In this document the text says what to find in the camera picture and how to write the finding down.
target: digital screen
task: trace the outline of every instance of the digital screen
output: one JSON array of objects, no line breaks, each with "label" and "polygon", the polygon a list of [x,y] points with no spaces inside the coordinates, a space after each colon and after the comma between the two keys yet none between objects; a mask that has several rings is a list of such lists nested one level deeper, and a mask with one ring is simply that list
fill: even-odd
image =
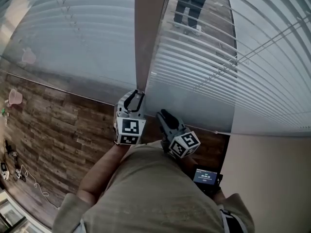
[{"label": "digital screen", "polygon": [[194,182],[214,185],[217,179],[217,173],[202,169],[197,169],[193,178]]}]

